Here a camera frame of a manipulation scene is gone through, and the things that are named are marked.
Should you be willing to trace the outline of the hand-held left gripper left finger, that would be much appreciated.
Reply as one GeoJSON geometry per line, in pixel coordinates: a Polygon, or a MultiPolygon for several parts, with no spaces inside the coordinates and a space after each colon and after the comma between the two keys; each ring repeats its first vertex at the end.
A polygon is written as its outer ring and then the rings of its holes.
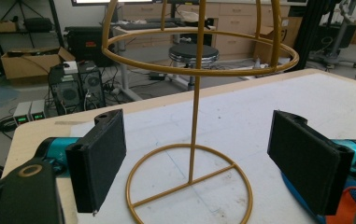
{"type": "Polygon", "coordinates": [[[96,213],[126,156],[123,110],[94,118],[94,126],[65,151],[79,213],[96,213]]]}

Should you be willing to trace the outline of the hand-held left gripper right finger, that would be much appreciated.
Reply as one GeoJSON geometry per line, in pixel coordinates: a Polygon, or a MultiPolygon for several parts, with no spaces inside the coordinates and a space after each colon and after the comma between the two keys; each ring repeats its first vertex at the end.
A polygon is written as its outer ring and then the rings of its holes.
{"type": "Polygon", "coordinates": [[[298,115],[276,110],[267,154],[317,215],[333,215],[354,151],[334,143],[298,115]]]}

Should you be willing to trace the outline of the gold wire stand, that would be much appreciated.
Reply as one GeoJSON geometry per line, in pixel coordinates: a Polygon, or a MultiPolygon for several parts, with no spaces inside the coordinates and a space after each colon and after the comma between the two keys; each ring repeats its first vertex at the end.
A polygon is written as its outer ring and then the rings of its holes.
{"type": "MultiPolygon", "coordinates": [[[[248,35],[247,38],[252,39],[256,42],[263,42],[268,44],[272,47],[272,56],[271,56],[271,64],[269,67],[264,69],[252,69],[252,70],[244,70],[242,72],[233,71],[230,72],[228,75],[230,77],[252,77],[256,75],[266,75],[269,73],[276,73],[285,71],[295,65],[297,65],[299,56],[298,53],[281,43],[281,14],[280,14],[280,2],[279,0],[270,0],[272,6],[272,19],[273,19],[273,26],[276,31],[274,37],[269,40],[266,38],[260,37],[259,33],[255,33],[255,35],[248,35]]],[[[198,26],[196,28],[190,28],[188,31],[190,33],[197,35],[197,47],[195,52],[195,67],[193,69],[183,69],[183,68],[176,68],[176,67],[168,67],[163,65],[155,65],[150,63],[141,63],[139,61],[134,61],[127,59],[123,56],[120,56],[116,53],[111,52],[108,47],[118,41],[121,41],[128,36],[137,36],[137,32],[132,32],[127,35],[118,35],[116,37],[111,37],[109,35],[110,31],[110,23],[111,18],[114,14],[114,10],[118,4],[118,0],[109,0],[107,6],[107,13],[105,16],[105,20],[103,23],[103,33],[102,33],[102,52],[111,60],[116,61],[118,63],[131,65],[133,67],[142,68],[150,71],[158,71],[162,73],[173,73],[177,75],[189,75],[195,77],[195,84],[194,84],[194,91],[193,91],[193,103],[192,103],[192,130],[191,130],[191,142],[188,144],[172,144],[167,145],[164,147],[159,147],[152,150],[150,153],[142,157],[131,170],[130,174],[128,175],[128,179],[125,185],[125,198],[128,205],[129,212],[134,219],[136,224],[145,224],[144,221],[141,219],[139,214],[136,212],[136,208],[138,206],[144,205],[146,203],[152,203],[156,200],[160,200],[165,196],[169,196],[173,193],[176,193],[180,190],[186,189],[188,187],[194,186],[198,183],[204,182],[211,177],[215,177],[222,173],[228,172],[234,169],[239,176],[241,177],[245,190],[248,196],[247,200],[247,207],[244,212],[244,216],[239,221],[239,224],[247,224],[249,221],[252,207],[253,207],[253,192],[250,185],[250,182],[243,172],[243,170],[234,162],[232,159],[228,158],[223,153],[219,152],[216,149],[211,147],[205,147],[198,145],[196,143],[196,135],[197,135],[197,122],[198,122],[198,112],[199,112],[199,102],[200,102],[200,80],[202,77],[214,77],[216,74],[210,70],[206,70],[202,67],[202,55],[204,51],[203,42],[204,42],[204,35],[207,33],[205,29],[205,14],[206,14],[206,0],[200,0],[199,2],[199,16],[198,16],[198,26]],[[158,153],[164,152],[168,149],[177,149],[177,148],[187,148],[190,151],[190,160],[189,160],[189,177],[188,181],[182,185],[176,186],[164,192],[158,193],[156,195],[150,196],[147,199],[142,201],[138,201],[134,203],[131,200],[131,184],[133,178],[135,177],[135,173],[137,169],[151,157],[155,156],[158,153]],[[195,178],[194,175],[194,161],[195,161],[195,152],[197,150],[204,150],[214,156],[219,157],[220,159],[226,161],[228,166],[217,170],[213,173],[208,175],[201,176],[199,178],[195,178]]]]}

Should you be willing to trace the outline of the black computer tower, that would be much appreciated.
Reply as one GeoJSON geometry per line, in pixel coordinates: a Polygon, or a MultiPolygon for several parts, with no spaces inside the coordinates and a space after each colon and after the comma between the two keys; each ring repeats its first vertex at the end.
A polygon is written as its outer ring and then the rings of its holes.
{"type": "Polygon", "coordinates": [[[99,68],[92,61],[78,64],[78,73],[83,92],[83,109],[90,110],[106,105],[102,77],[99,68]]]}
{"type": "Polygon", "coordinates": [[[78,73],[66,75],[63,63],[60,63],[50,69],[48,81],[59,115],[72,114],[83,110],[78,73]]]}

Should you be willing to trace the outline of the grey power supply unit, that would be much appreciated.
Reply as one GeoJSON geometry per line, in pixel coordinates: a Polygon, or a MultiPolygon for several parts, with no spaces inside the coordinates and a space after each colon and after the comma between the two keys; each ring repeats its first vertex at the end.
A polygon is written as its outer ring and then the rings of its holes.
{"type": "Polygon", "coordinates": [[[32,120],[40,120],[46,117],[45,111],[45,100],[36,100],[32,102],[31,111],[30,111],[32,120]]]}
{"type": "Polygon", "coordinates": [[[31,121],[31,105],[31,102],[18,103],[13,114],[13,118],[17,126],[31,121]]]}

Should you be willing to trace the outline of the white desk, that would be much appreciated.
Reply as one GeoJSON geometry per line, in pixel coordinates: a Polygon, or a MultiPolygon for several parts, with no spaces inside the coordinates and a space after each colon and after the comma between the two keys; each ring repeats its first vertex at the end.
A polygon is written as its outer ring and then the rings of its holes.
{"type": "MultiPolygon", "coordinates": [[[[131,56],[135,56],[136,60],[143,59],[144,63],[157,63],[166,60],[166,55],[168,55],[168,51],[171,47],[179,43],[193,43],[189,38],[184,39],[181,35],[196,35],[197,31],[196,26],[189,26],[186,24],[180,25],[175,28],[164,28],[162,29],[148,29],[148,30],[133,30],[127,31],[120,28],[120,26],[113,29],[114,37],[122,37],[123,35],[130,35],[128,40],[137,42],[136,40],[143,40],[148,42],[143,42],[142,44],[148,44],[144,46],[142,49],[135,49],[130,54],[131,56]],[[168,37],[167,44],[160,44],[161,40],[166,41],[168,37]]],[[[119,40],[116,42],[116,46],[118,49],[118,56],[126,56],[124,53],[126,51],[126,46],[129,44],[126,40],[119,40]]],[[[172,61],[172,65],[178,66],[180,63],[172,61]]],[[[121,63],[121,91],[128,97],[130,97],[134,101],[142,100],[142,98],[134,93],[129,87],[129,76],[127,72],[127,64],[121,63]]],[[[158,72],[159,74],[164,74],[165,78],[168,78],[170,81],[176,81],[182,86],[185,86],[188,91],[193,90],[194,86],[194,77],[189,76],[189,80],[181,78],[177,74],[173,74],[172,72],[158,72]]]]}

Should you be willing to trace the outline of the large black case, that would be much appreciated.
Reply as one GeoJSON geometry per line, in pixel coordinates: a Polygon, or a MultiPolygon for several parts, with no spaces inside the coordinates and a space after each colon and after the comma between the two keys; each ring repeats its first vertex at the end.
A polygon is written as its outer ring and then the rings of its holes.
{"type": "Polygon", "coordinates": [[[113,64],[101,50],[103,28],[100,26],[69,26],[64,28],[68,51],[77,61],[93,61],[99,67],[113,64]]]}

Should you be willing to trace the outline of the open cardboard box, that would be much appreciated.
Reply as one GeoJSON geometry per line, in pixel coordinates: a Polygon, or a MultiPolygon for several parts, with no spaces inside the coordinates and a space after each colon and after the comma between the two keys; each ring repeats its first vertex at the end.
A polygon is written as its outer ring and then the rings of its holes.
{"type": "Polygon", "coordinates": [[[1,57],[8,79],[46,76],[50,69],[76,57],[63,47],[40,49],[12,49],[1,57]]]}

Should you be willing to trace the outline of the black metal column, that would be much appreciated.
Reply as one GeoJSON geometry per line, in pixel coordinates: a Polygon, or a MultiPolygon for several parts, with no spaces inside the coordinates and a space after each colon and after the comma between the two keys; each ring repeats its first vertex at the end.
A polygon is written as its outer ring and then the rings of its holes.
{"type": "Polygon", "coordinates": [[[318,32],[320,19],[331,4],[331,0],[307,0],[306,10],[302,18],[293,49],[298,53],[299,61],[289,72],[302,70],[306,66],[311,47],[318,32]]]}

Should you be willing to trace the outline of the tall cardboard box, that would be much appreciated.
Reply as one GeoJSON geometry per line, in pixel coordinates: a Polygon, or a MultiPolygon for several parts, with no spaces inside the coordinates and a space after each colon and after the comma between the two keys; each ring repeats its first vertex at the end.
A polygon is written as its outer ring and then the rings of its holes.
{"type": "MultiPolygon", "coordinates": [[[[293,47],[302,19],[300,17],[284,17],[281,21],[281,43],[293,47]]],[[[272,26],[262,25],[260,37],[272,40],[274,37],[274,28],[272,26]]],[[[270,44],[257,42],[255,44],[253,58],[259,59],[261,63],[271,63],[273,47],[270,44]]]]}

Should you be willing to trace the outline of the black keyboard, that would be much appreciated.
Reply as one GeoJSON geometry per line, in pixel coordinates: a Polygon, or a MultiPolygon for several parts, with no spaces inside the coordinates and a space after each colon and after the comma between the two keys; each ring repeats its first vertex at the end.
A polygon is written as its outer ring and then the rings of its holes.
{"type": "MultiPolygon", "coordinates": [[[[164,28],[175,28],[175,27],[178,27],[178,26],[173,22],[166,22],[164,24],[164,28]]],[[[127,30],[127,31],[161,29],[162,28],[162,24],[160,22],[127,23],[127,24],[121,24],[120,28],[122,28],[123,30],[127,30]]]]}

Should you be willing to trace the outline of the round black stool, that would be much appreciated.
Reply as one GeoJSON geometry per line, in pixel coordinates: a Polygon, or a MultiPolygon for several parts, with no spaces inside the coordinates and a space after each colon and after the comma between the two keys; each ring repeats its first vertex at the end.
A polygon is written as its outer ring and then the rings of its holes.
{"type": "MultiPolygon", "coordinates": [[[[190,43],[179,43],[168,51],[169,58],[177,63],[184,63],[185,68],[196,66],[197,45],[190,43]]],[[[201,63],[214,63],[220,58],[219,51],[213,47],[204,45],[201,63]]]]}

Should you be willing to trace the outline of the black bag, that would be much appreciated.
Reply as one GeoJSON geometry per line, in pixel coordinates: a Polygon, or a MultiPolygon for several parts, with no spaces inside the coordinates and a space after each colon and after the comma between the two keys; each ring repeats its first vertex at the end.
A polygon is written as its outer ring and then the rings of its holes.
{"type": "Polygon", "coordinates": [[[49,18],[25,19],[24,26],[30,32],[49,32],[53,29],[49,18]]]}

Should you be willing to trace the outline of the wooden drawer cabinet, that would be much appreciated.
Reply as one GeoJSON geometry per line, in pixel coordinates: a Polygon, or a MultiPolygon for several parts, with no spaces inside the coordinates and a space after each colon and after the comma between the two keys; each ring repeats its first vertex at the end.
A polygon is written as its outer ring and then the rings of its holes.
{"type": "MultiPolygon", "coordinates": [[[[139,21],[161,17],[161,4],[124,5],[119,13],[126,21],[139,21]]],[[[218,31],[254,35],[257,25],[255,0],[207,0],[206,17],[213,20],[218,31]]],[[[161,60],[172,46],[171,35],[147,35],[125,41],[127,49],[160,49],[161,60]]],[[[222,60],[244,59],[252,56],[254,42],[229,35],[213,35],[211,46],[218,49],[222,60]]]]}

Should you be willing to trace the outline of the small cardboard box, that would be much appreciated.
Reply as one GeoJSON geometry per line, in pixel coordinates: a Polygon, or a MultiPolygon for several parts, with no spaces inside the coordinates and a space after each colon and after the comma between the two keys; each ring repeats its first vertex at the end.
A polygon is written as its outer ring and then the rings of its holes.
{"type": "Polygon", "coordinates": [[[15,22],[12,21],[0,21],[0,33],[13,33],[17,31],[15,22]]]}

